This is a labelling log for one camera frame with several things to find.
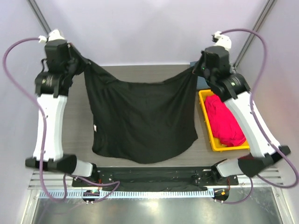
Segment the black t-shirt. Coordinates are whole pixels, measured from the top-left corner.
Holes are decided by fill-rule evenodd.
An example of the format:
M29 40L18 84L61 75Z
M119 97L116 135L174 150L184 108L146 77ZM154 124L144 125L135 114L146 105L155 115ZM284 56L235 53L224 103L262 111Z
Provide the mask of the black t-shirt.
M95 154L151 164L182 154L197 140L192 68L162 82L131 83L90 62L84 78Z

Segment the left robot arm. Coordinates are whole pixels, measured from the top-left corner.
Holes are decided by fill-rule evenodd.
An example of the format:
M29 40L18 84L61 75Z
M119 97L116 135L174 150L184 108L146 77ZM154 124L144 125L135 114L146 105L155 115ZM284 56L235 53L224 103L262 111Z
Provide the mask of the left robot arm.
M39 106L36 147L32 157L25 160L28 168L82 176L89 186L100 179L96 165L79 160L74 154L64 154L62 147L63 115L72 79L86 66L77 49L63 38L49 39L44 47L46 57L41 60L48 70L35 78Z

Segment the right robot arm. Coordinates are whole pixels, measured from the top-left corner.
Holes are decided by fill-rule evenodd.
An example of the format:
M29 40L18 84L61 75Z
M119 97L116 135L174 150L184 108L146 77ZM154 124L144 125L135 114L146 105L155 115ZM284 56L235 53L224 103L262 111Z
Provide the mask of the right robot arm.
M224 47L205 48L193 73L205 78L212 92L232 112L250 149L246 156L214 164L210 174L213 183L222 184L231 175L254 177L291 153L289 147L280 145L272 134L268 138L263 136L254 120L254 116L260 114L251 111L250 87L241 74L230 72L229 52Z

